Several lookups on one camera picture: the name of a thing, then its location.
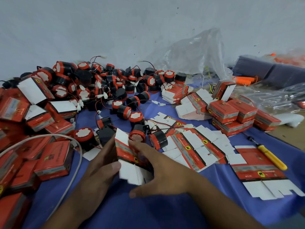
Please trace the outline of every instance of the yellow handle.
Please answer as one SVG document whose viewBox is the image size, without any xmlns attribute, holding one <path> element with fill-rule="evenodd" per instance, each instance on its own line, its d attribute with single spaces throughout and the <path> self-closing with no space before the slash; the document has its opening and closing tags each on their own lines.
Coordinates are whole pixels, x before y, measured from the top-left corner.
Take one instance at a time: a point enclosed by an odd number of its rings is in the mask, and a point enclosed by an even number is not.
<svg viewBox="0 0 305 229">
<path fill-rule="evenodd" d="M 265 146 L 259 145 L 257 147 L 263 154 L 266 155 L 267 158 L 270 159 L 280 170 L 287 170 L 287 166 L 280 160 L 278 159 L 272 152 L 266 149 Z"/>
</svg>

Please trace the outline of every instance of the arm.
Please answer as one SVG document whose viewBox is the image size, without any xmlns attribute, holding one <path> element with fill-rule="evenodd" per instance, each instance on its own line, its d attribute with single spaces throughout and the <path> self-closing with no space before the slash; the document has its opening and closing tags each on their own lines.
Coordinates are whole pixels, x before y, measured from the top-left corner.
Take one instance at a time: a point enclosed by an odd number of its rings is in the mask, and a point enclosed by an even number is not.
<svg viewBox="0 0 305 229">
<path fill-rule="evenodd" d="M 155 174 L 152 181 L 131 190 L 131 198 L 188 193 L 212 227 L 263 228 L 199 173 L 175 162 L 145 143 L 129 141 L 129 146 L 151 162 Z"/>
<path fill-rule="evenodd" d="M 46 221 L 42 229 L 78 228 L 90 218 L 104 199 L 114 175 L 120 170 L 115 162 L 114 136 L 89 163 L 69 198 Z"/>
</svg>

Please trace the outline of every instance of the table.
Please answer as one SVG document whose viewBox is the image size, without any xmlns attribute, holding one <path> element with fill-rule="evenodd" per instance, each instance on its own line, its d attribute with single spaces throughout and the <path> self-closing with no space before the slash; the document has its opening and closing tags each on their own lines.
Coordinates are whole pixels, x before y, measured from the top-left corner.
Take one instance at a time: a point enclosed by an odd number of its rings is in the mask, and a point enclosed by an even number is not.
<svg viewBox="0 0 305 229">
<path fill-rule="evenodd" d="M 151 100 L 165 103 L 162 100 L 161 93 L 151 94 Z M 158 107 L 156 104 L 147 102 L 146 104 L 141 104 L 139 108 L 146 119 L 156 116 L 158 112 L 179 119 L 175 108 L 171 105 Z M 89 112 L 88 110 L 81 111 L 77 115 L 76 129 L 82 127 L 95 129 L 94 115 L 95 112 Z M 116 115 L 110 115 L 107 109 L 102 110 L 101 116 L 110 116 L 113 124 L 123 131 L 129 132 L 131 130 L 129 121 L 118 119 Z M 208 120 L 182 121 L 194 126 L 203 125 L 211 130 L 216 130 Z M 258 129 L 250 128 L 246 133 L 253 136 L 258 143 L 264 144 L 281 159 L 288 166 L 288 170 L 284 173 L 296 186 L 305 192 L 305 153 Z M 229 139 L 232 146 L 253 145 L 250 141 L 246 140 L 245 135 L 242 133 Z M 44 223 L 70 182 L 78 161 L 79 154 L 74 153 L 70 175 L 45 181 L 41 184 L 39 190 L 33 196 L 33 204 L 25 219 L 23 228 L 39 228 Z M 71 193 L 82 177 L 88 163 L 86 159 L 83 159 L 67 196 L 69 196 L 69 193 Z M 268 201 L 251 197 L 230 165 L 214 164 L 203 170 L 200 174 L 207 177 L 219 190 L 234 200 L 236 204 L 244 208 L 263 225 L 275 223 L 290 217 L 305 205 L 305 198 L 296 194 L 285 196 L 284 199 Z M 132 188 L 134 188 L 133 185 L 129 185 L 125 180 L 120 180 L 116 177 L 103 203 L 97 209 L 96 214 L 90 220 L 84 222 L 81 227 L 104 228 L 103 225 L 111 223 L 111 228 L 143 228 L 144 226 L 146 228 L 202 228 L 202 225 L 205 223 L 204 217 L 201 215 L 196 204 L 187 194 L 130 199 L 128 193 Z M 135 215 L 139 216 L 136 222 L 132 220 Z M 125 221 L 130 220 L 130 224 L 123 224 L 122 218 L 125 218 Z"/>
</svg>

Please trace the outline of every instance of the person's left hand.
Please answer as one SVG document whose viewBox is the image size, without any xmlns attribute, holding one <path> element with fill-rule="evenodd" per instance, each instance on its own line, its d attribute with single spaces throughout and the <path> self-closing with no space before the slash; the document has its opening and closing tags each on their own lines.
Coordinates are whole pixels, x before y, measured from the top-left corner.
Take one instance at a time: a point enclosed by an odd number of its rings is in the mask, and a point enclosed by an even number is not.
<svg viewBox="0 0 305 229">
<path fill-rule="evenodd" d="M 83 177 L 64 204 L 68 204 L 81 221 L 88 219 L 101 204 L 120 168 L 113 136 L 89 163 Z"/>
</svg>

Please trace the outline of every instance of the wall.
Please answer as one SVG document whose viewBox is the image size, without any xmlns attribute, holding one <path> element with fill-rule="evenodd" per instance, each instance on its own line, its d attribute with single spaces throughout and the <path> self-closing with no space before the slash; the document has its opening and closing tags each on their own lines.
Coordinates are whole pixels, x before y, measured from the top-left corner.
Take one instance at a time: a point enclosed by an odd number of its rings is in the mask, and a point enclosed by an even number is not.
<svg viewBox="0 0 305 229">
<path fill-rule="evenodd" d="M 305 0 L 1 0 L 0 78 L 94 55 L 120 68 L 211 27 L 225 61 L 305 47 Z"/>
</svg>

